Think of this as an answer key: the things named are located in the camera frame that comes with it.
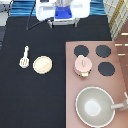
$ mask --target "pink lid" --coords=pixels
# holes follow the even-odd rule
[[[79,55],[75,61],[75,68],[81,73],[89,72],[92,68],[92,62],[89,58]]]

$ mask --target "blue robot part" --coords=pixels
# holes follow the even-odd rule
[[[55,19],[69,19],[72,18],[72,12],[70,6],[56,7]]]

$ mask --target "white bowl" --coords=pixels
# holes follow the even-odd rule
[[[99,87],[87,87],[76,98],[76,112],[79,118],[91,127],[104,127],[114,118],[112,97]]]

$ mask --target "stove burner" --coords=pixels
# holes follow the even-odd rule
[[[96,48],[96,54],[102,58],[105,58],[111,54],[111,49],[106,45],[99,45]]]
[[[74,49],[74,54],[78,57],[79,55],[83,55],[86,57],[89,53],[89,50],[86,46],[84,45],[78,45]]]
[[[103,76],[112,76],[115,72],[114,66],[109,62],[100,63],[98,70]]]

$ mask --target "small plate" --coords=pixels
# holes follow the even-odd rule
[[[33,63],[34,70],[39,74],[45,74],[52,68],[52,60],[47,56],[38,57]]]

